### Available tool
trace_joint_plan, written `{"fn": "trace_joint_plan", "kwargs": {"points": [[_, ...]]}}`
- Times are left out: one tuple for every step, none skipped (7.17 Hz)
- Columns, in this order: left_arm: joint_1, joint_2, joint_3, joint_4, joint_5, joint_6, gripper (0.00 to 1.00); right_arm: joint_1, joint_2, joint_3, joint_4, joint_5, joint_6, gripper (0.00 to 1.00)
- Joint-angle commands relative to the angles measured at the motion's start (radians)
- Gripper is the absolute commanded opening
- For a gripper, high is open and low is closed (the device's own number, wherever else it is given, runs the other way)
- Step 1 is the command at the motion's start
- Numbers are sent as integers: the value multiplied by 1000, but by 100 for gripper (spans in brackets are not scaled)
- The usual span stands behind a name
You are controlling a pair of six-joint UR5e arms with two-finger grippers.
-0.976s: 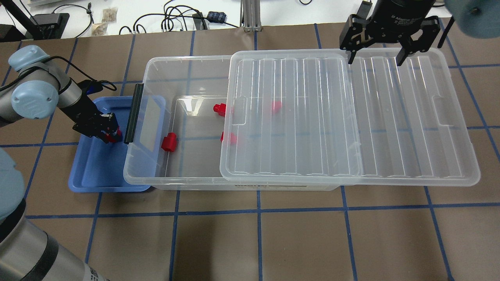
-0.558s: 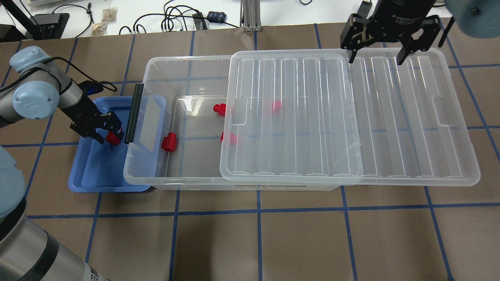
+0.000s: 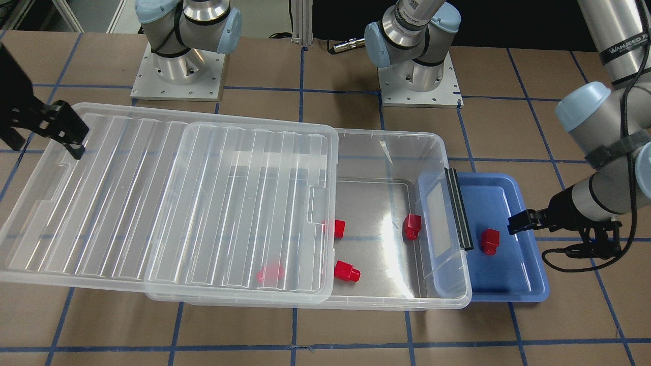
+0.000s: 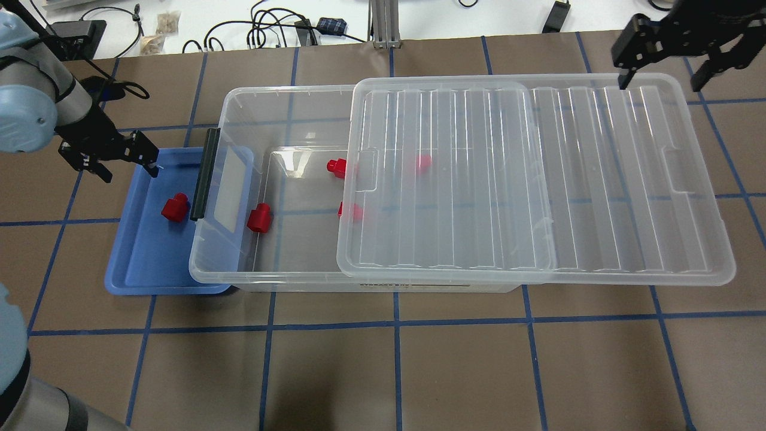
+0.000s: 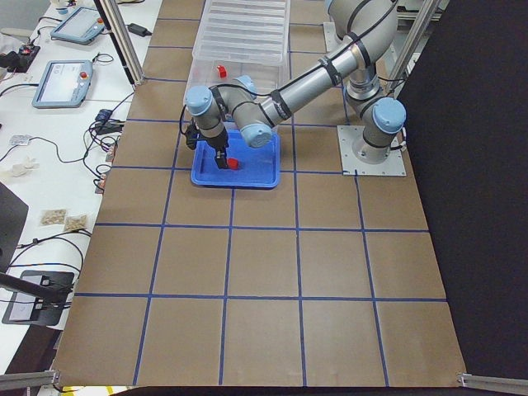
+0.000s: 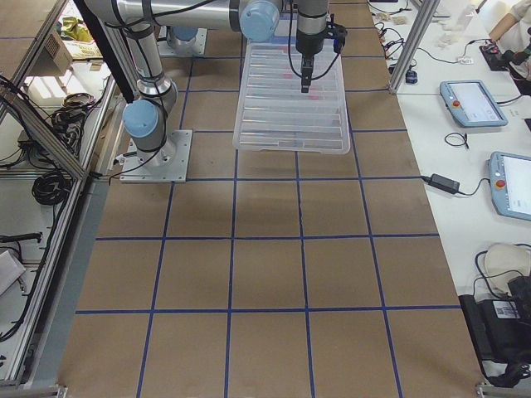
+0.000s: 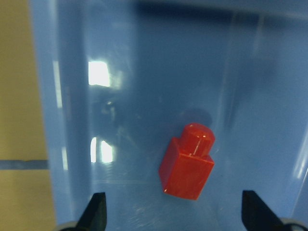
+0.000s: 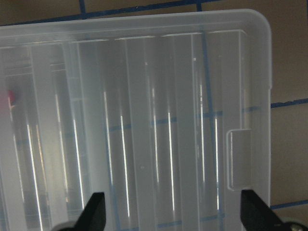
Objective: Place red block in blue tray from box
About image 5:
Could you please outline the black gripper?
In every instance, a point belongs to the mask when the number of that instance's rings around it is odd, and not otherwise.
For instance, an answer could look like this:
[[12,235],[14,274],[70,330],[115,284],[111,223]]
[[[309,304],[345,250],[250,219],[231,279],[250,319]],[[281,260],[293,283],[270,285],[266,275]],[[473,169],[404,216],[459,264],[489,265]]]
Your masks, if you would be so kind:
[[220,132],[215,137],[206,137],[206,143],[215,150],[214,160],[218,169],[229,169],[227,158],[227,147],[229,146],[229,136],[226,131]]

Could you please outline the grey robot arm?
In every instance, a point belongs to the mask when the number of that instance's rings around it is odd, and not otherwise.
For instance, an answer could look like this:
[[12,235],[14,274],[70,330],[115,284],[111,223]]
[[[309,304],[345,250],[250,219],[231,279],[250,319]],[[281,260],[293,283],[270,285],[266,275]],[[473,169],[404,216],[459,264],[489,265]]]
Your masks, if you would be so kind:
[[376,72],[376,61],[389,48],[397,30],[395,1],[328,1],[328,15],[335,23],[341,44],[318,59],[309,70],[257,100],[248,76],[216,86],[194,86],[185,96],[184,110],[191,123],[180,130],[189,149],[203,141],[214,150],[220,169],[228,168],[228,132],[224,121],[231,117],[247,146],[258,149],[272,137],[284,120],[325,93],[342,85],[346,102],[365,124],[354,144],[364,163],[382,163],[391,144],[403,129],[407,112],[397,99],[385,96]]

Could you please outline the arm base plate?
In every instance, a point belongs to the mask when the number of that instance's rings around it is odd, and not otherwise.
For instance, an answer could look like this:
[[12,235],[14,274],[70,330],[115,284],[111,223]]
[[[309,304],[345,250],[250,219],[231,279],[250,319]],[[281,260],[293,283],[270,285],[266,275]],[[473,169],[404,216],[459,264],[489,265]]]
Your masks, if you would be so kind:
[[336,50],[342,44],[342,39],[338,38],[333,21],[325,21],[323,23],[323,35],[327,53]]
[[339,125],[337,136],[342,174],[358,177],[405,177],[400,149],[375,148],[364,141],[363,125]]

